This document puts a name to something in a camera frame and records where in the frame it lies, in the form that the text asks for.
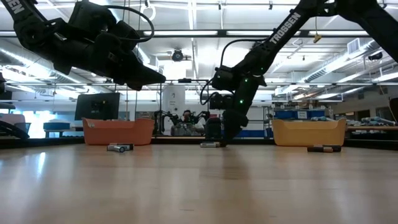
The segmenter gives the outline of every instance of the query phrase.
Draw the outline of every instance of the fluorescent light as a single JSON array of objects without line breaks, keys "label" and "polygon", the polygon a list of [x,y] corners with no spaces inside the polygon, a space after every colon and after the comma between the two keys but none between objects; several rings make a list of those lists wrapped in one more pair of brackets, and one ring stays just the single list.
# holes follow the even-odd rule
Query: fluorescent light
[{"label": "fluorescent light", "polygon": [[[293,9],[298,2],[286,2],[286,4],[275,4],[273,9]],[[269,4],[227,4],[222,6],[223,9],[238,9],[238,10],[269,10]]]},{"label": "fluorescent light", "polygon": [[[227,31],[226,35],[272,35],[274,31],[271,30],[231,30]],[[300,35],[301,31],[297,31],[294,35]]]},{"label": "fluorescent light", "polygon": [[398,78],[398,72],[391,73],[391,74],[388,74],[388,75],[383,75],[383,76],[381,76],[379,78],[375,78],[375,79],[372,80],[372,82],[383,82],[383,81],[387,81],[387,80],[390,80],[390,79],[393,79],[393,78]]},{"label": "fluorescent light", "polygon": [[320,103],[341,103],[343,100],[320,100]]},{"label": "fluorescent light", "polygon": [[339,95],[339,93],[327,93],[317,97],[317,99],[327,99]]},{"label": "fluorescent light", "polygon": [[1,36],[12,37],[17,35],[14,31],[0,31]]},{"label": "fluorescent light", "polygon": [[[150,35],[150,31],[144,31],[144,35]],[[216,30],[170,30],[170,31],[155,31],[155,35],[217,35]]]},{"label": "fluorescent light", "polygon": [[[310,35],[316,35],[316,31],[310,31]],[[318,35],[369,35],[361,30],[319,30]]]},{"label": "fluorescent light", "polygon": [[343,94],[354,93],[354,92],[356,92],[356,91],[358,91],[358,90],[361,90],[361,89],[363,89],[363,87],[359,87],[359,88],[355,88],[355,89],[352,89],[352,90],[348,90],[348,91],[344,92]]},{"label": "fluorescent light", "polygon": [[348,82],[348,81],[351,81],[351,80],[353,80],[353,79],[355,79],[357,77],[360,77],[360,76],[361,76],[361,74],[350,75],[348,77],[342,78],[341,80],[338,80],[337,82],[338,83]]}]

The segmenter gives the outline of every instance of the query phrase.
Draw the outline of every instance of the air vent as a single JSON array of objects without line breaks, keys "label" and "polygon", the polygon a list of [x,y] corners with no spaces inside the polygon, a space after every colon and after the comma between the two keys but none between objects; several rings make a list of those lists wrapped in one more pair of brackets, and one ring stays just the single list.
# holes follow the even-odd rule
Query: air vent
[{"label": "air vent", "polygon": [[360,47],[361,47],[361,43],[360,43],[359,38],[351,41],[350,43],[347,44],[348,54],[353,54],[353,53],[359,51]]},{"label": "air vent", "polygon": [[54,96],[54,91],[49,89],[38,89],[36,90],[36,93],[38,93],[40,96]]}]

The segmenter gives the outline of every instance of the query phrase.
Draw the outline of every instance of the security camera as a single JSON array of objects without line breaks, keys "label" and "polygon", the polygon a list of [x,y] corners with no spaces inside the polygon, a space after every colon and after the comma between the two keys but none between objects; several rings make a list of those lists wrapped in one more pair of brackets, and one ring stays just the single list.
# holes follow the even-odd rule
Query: security camera
[{"label": "security camera", "polygon": [[174,62],[181,62],[184,59],[184,54],[182,53],[181,49],[175,49],[172,60]]},{"label": "security camera", "polygon": [[368,59],[371,60],[371,61],[373,61],[373,60],[380,60],[380,59],[382,59],[382,58],[383,58],[383,53],[382,53],[382,52],[379,52],[379,53],[374,54],[374,55],[370,55],[370,56],[368,57]]}]

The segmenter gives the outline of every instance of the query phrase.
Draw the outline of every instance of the blue bin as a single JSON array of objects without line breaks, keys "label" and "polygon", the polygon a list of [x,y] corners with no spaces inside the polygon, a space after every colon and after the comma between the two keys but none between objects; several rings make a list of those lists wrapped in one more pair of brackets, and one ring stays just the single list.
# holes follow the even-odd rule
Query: blue bin
[{"label": "blue bin", "polygon": [[309,111],[310,118],[320,118],[325,116],[325,111]]},{"label": "blue bin", "polygon": [[291,119],[297,117],[294,111],[275,111],[275,119]]}]

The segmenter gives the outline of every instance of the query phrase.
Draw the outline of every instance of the cable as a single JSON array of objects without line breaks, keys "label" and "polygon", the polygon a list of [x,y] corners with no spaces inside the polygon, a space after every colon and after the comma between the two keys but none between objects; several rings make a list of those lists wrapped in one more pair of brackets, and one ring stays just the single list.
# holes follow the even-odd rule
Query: cable
[{"label": "cable", "polygon": [[124,37],[120,37],[121,40],[128,40],[128,41],[135,41],[137,43],[143,43],[143,42],[147,42],[148,40],[151,40],[151,38],[153,38],[155,36],[155,27],[154,24],[152,23],[152,21],[149,20],[149,18],[147,16],[145,16],[143,13],[141,13],[140,11],[137,11],[135,9],[132,9],[130,7],[124,7],[124,6],[105,6],[108,9],[122,9],[122,10],[127,10],[130,12],[133,12],[135,14],[140,15],[141,17],[143,17],[149,24],[150,26],[150,35],[148,37],[145,38],[140,38],[140,39],[130,39],[130,38],[124,38]]},{"label": "cable", "polygon": [[208,80],[207,82],[206,82],[206,84],[205,84],[205,86],[201,89],[201,92],[200,92],[200,96],[199,96],[199,100],[200,100],[200,104],[201,105],[206,105],[208,102],[209,102],[209,100],[210,100],[210,98],[215,94],[215,93],[212,93],[210,96],[209,96],[209,98],[203,103],[202,102],[202,96],[203,96],[203,92],[205,91],[205,88],[211,83],[211,81],[213,81],[213,79],[214,78],[212,78],[211,80]]},{"label": "cable", "polygon": [[[267,39],[268,38],[265,38],[265,39],[238,39],[238,40],[233,40],[233,41],[229,42],[227,45],[225,45],[223,52],[221,53],[220,67],[223,65],[225,51],[231,44],[234,44],[237,42],[263,42],[263,41],[266,41]],[[215,93],[212,93],[204,103],[202,102],[203,92],[205,91],[205,88],[211,83],[211,81],[213,81],[213,79],[209,80],[206,83],[206,85],[201,89],[200,96],[199,96],[201,105],[207,104],[209,102],[210,98],[215,95]]]},{"label": "cable", "polygon": [[223,49],[223,53],[221,54],[221,62],[220,62],[220,67],[223,65],[223,61],[224,61],[224,54],[225,54],[225,50],[234,43],[237,42],[262,42],[262,41],[266,41],[268,38],[265,39],[238,39],[238,40],[233,40],[231,42],[229,42],[227,45],[225,45],[224,49]]}]

